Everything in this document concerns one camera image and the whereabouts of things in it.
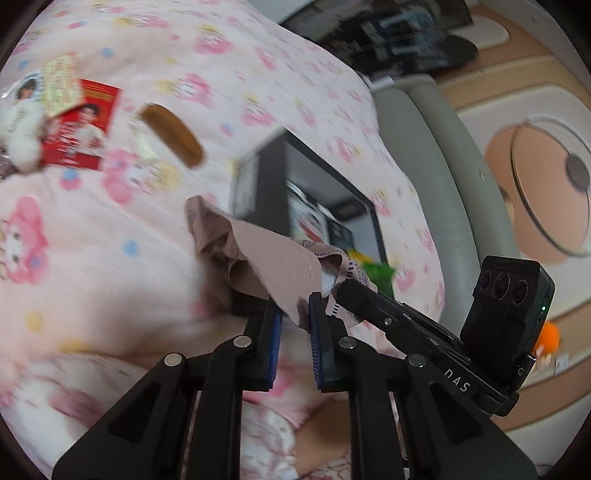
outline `storage box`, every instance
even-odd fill
[[[303,194],[301,207],[296,192],[300,197]],[[319,216],[325,220],[318,232],[310,233],[310,240],[318,241],[316,236],[322,237],[320,232],[326,228],[330,239],[323,239],[325,243],[343,248],[352,242],[355,250],[374,262],[386,262],[374,204],[304,142],[282,128],[273,140],[239,161],[232,213],[238,219],[294,237],[294,215],[305,216],[306,205],[313,222],[322,223]]]

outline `gray circle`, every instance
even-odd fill
[[[427,365],[427,359],[420,353],[415,353],[408,357],[408,363],[413,367],[421,368]]]
[[[246,335],[240,335],[240,337],[234,339],[234,346],[237,346],[238,348],[246,348],[251,343],[252,339]]]
[[[589,169],[578,155],[571,153],[566,157],[566,173],[575,189],[580,192],[589,189]]]
[[[183,356],[179,353],[169,353],[164,357],[164,365],[167,367],[176,367],[183,361]]]
[[[357,345],[357,340],[355,340],[353,337],[341,337],[339,340],[339,345],[342,348],[355,348]]]

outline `brown brush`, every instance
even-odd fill
[[[138,116],[189,168],[203,160],[203,147],[183,121],[162,105],[148,103]]]

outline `green object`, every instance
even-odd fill
[[[392,288],[392,278],[396,273],[388,264],[375,264],[363,262],[361,265],[363,271],[367,273],[369,279],[378,288],[378,292],[391,299],[394,299],[394,289]]]

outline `camera lens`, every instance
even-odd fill
[[[515,305],[523,303],[525,297],[527,297],[527,290],[527,282],[525,280],[520,280],[513,291],[513,303],[515,303]]]
[[[495,280],[495,284],[492,286],[492,296],[497,300],[500,300],[509,291],[509,283],[511,280],[509,279],[509,275],[506,273],[501,273]]]
[[[488,287],[488,285],[490,285],[491,283],[491,273],[490,272],[484,272],[481,276],[480,276],[480,280],[478,280],[478,287],[481,290],[484,290],[485,288]]]

